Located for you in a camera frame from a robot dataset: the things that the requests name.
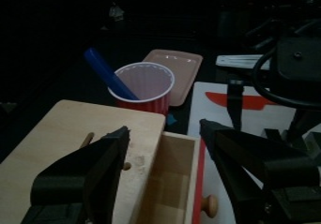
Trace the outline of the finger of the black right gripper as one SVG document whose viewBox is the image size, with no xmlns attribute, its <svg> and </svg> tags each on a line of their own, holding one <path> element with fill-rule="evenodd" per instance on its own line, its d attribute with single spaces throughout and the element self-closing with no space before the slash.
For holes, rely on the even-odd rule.
<svg viewBox="0 0 321 224">
<path fill-rule="evenodd" d="M 321 111 L 297 110 L 291 122 L 288 140 L 295 141 L 321 124 Z"/>
<path fill-rule="evenodd" d="M 242 129 L 244 82 L 230 80 L 228 85 L 228 112 L 233 128 Z"/>
</svg>

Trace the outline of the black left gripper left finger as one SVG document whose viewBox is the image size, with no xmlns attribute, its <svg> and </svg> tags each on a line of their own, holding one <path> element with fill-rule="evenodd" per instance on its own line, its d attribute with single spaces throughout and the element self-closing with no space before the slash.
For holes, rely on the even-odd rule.
<svg viewBox="0 0 321 224">
<path fill-rule="evenodd" d="M 34 180 L 22 224 L 111 224 L 129 144 L 121 127 L 56 160 Z"/>
</svg>

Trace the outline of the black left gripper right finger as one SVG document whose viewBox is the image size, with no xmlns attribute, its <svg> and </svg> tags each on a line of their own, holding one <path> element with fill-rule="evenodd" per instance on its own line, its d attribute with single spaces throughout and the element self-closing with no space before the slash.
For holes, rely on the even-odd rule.
<svg viewBox="0 0 321 224">
<path fill-rule="evenodd" d="M 237 224 L 321 224 L 321 174 L 304 152 L 206 119 L 200 134 Z"/>
</svg>

